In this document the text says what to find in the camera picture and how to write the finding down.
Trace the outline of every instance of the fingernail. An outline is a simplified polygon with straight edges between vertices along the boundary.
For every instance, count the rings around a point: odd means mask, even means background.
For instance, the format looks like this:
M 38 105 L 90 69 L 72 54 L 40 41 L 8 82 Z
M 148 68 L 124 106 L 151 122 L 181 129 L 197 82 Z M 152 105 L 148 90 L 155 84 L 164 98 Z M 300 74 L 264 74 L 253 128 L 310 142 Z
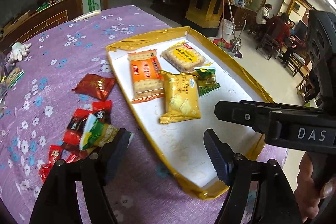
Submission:
M 333 182 L 329 181 L 323 189 L 323 198 L 327 198 L 328 196 L 330 196 L 333 192 Z

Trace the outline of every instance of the purple floral tablecloth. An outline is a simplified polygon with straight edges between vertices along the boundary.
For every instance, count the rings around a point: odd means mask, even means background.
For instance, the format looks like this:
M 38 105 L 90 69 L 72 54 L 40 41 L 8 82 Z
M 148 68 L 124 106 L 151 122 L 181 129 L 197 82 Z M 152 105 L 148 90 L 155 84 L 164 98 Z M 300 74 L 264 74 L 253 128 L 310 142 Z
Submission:
M 168 27 L 136 6 L 124 6 L 66 22 L 27 41 L 31 53 L 18 63 L 25 73 L 8 92 L 0 119 L 0 197 L 18 223 L 29 223 L 42 187 L 39 167 L 48 161 L 49 146 L 62 143 L 76 108 L 90 108 L 96 101 L 71 89 L 87 73 L 112 77 L 106 45 Z M 118 222 L 213 223 L 225 195 L 201 201 L 181 191 L 139 129 L 118 84 L 108 99 L 113 101 L 112 124 L 135 133 L 115 180 L 105 187 Z M 274 158 L 283 165 L 287 153 L 266 145 L 258 160 Z M 62 158 L 68 155 L 63 152 Z M 80 183 L 77 192 L 83 223 L 90 223 Z

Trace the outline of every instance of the biscuit package with yellow label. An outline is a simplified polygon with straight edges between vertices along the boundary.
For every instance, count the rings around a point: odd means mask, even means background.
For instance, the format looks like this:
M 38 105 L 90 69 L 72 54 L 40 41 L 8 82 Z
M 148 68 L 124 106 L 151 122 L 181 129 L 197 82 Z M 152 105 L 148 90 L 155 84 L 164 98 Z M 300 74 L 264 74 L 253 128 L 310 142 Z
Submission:
M 166 92 L 166 113 L 160 123 L 180 122 L 201 118 L 195 75 L 178 75 L 160 70 Z
M 194 72 L 194 67 L 209 65 L 209 61 L 185 41 L 166 49 L 161 56 L 184 73 Z
M 133 81 L 132 103 L 147 102 L 164 96 L 161 69 L 155 50 L 128 54 Z

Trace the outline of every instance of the orange cracker package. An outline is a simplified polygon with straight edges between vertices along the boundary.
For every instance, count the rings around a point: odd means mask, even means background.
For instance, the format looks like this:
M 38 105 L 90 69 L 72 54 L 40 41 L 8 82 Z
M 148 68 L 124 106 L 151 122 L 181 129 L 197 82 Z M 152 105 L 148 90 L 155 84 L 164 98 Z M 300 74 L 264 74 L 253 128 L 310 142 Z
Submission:
M 156 50 L 129 53 L 128 60 L 133 81 L 132 103 L 147 102 L 163 97 L 163 81 L 158 74 L 161 66 L 156 57 Z

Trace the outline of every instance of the yellow tape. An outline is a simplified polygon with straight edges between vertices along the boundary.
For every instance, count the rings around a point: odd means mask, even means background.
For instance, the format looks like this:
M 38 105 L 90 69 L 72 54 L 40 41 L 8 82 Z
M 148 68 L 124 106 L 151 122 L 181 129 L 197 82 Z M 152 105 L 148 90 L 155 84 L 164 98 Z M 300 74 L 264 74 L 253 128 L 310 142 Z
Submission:
M 200 34 L 199 32 L 195 31 L 190 27 L 178 27 L 178 28 L 170 28 L 164 30 L 158 30 L 148 33 L 139 34 L 118 42 L 115 42 L 111 45 L 106 46 L 106 51 L 108 54 L 108 58 L 114 72 L 115 77 L 118 79 L 117 74 L 114 71 L 112 60 L 110 59 L 109 51 L 116 51 L 117 49 L 126 50 L 126 51 L 133 51 L 139 48 L 154 45 L 157 43 L 165 42 L 168 40 L 186 37 L 188 35 L 193 36 L 197 41 L 199 41 L 205 48 L 207 48 L 211 53 L 217 56 L 223 63 L 225 63 L 234 73 L 236 73 L 241 79 L 243 79 L 265 102 L 274 103 L 274 100 L 269 95 L 269 93 L 259 84 L 241 65 L 239 65 L 236 60 L 234 60 L 231 56 L 229 56 L 226 52 L 219 49 L 219 47 L 212 43 L 209 39 L 205 36 Z M 154 148 L 155 152 L 158 154 L 159 158 L 162 162 L 166 165 L 169 169 L 170 173 L 175 177 L 178 183 L 182 186 L 183 191 L 187 194 L 192 196 L 197 196 L 200 199 L 214 199 L 219 197 L 221 194 L 228 190 L 228 187 L 222 181 L 217 181 L 213 185 L 211 185 L 207 189 L 201 189 L 184 176 L 179 174 L 168 162 L 162 151 L 153 141 L 149 133 L 145 130 L 144 125 L 142 124 L 139 117 L 135 114 L 135 110 L 133 108 L 132 103 L 127 99 L 125 90 L 123 87 L 120 87 L 128 105 L 130 106 L 133 114 L 137 122 L 139 123 L 140 127 L 142 128 L 145 136 L 147 137 L 148 141 Z M 263 147 L 265 145 L 264 136 L 261 136 L 258 142 L 256 142 L 250 150 L 246 153 L 246 157 L 250 160 L 256 160 L 258 155 L 261 153 Z

